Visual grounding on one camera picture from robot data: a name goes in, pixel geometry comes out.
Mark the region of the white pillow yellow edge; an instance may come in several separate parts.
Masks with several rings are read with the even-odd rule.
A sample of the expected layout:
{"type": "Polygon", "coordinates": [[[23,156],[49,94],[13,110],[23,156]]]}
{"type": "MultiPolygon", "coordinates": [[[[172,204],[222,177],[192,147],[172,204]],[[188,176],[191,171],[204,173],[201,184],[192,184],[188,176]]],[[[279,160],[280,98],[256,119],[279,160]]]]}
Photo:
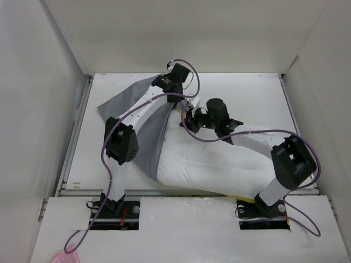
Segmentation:
{"type": "Polygon", "coordinates": [[[218,141],[202,129],[192,138],[180,125],[180,111],[169,116],[157,169],[158,182],[182,188],[220,193],[253,202],[275,178],[272,161],[245,147],[218,141]]]}

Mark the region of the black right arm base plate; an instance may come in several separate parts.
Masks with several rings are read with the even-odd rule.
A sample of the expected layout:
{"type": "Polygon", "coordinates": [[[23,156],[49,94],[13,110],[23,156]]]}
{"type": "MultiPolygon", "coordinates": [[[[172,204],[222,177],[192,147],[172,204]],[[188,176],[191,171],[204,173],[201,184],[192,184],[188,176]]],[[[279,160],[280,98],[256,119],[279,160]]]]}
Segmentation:
{"type": "Polygon", "coordinates": [[[240,230],[290,230],[286,207],[282,200],[266,211],[259,211],[254,203],[236,201],[235,215],[240,230]]]}

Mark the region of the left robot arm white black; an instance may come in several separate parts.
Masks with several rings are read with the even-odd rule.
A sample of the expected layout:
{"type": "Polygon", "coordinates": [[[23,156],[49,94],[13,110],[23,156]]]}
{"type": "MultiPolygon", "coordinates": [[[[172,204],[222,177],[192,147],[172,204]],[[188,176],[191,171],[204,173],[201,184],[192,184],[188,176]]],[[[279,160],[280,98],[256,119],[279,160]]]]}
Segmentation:
{"type": "Polygon", "coordinates": [[[118,166],[137,159],[155,172],[161,154],[168,116],[183,101],[190,69],[168,65],[167,71],[133,83],[98,111],[105,121],[101,162],[109,176],[109,184],[100,195],[104,211],[111,217],[122,213],[125,197],[125,175],[118,166]]]}

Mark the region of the grey pillowcase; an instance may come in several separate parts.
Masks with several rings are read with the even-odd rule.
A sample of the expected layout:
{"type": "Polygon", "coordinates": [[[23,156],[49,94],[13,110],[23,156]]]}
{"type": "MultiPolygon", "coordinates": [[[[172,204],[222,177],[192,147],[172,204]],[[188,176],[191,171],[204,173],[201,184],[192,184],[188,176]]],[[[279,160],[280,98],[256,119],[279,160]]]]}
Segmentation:
{"type": "MultiPolygon", "coordinates": [[[[124,114],[144,95],[155,78],[153,76],[137,81],[98,106],[101,118],[107,121],[110,117],[117,118],[124,114]]],[[[164,104],[148,118],[137,134],[139,151],[133,163],[155,181],[168,118],[174,107],[174,103],[164,104]]]]}

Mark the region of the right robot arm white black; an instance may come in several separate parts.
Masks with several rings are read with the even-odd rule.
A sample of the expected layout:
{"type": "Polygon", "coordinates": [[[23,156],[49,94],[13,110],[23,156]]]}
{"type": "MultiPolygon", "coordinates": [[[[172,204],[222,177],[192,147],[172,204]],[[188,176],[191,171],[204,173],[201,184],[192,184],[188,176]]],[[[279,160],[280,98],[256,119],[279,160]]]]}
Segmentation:
{"type": "Polygon", "coordinates": [[[222,99],[210,99],[206,110],[199,108],[200,99],[186,99],[181,114],[181,126],[194,136],[201,128],[214,130],[217,140],[242,146],[269,158],[275,177],[254,198],[251,218],[270,218],[282,204],[282,198],[320,168],[312,148],[299,135],[280,129],[254,130],[243,122],[230,118],[222,99]]]}

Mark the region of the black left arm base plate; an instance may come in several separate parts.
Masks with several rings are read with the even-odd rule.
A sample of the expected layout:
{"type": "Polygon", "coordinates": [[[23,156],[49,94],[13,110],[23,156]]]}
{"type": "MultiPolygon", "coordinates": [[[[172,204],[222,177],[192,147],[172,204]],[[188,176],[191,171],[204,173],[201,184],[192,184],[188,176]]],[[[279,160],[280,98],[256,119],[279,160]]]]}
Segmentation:
{"type": "Polygon", "coordinates": [[[93,221],[100,204],[100,201],[88,201],[86,203],[86,207],[90,209],[88,225],[92,222],[90,230],[139,230],[140,201],[123,201],[117,205],[115,211],[110,210],[105,205],[93,221]]]}

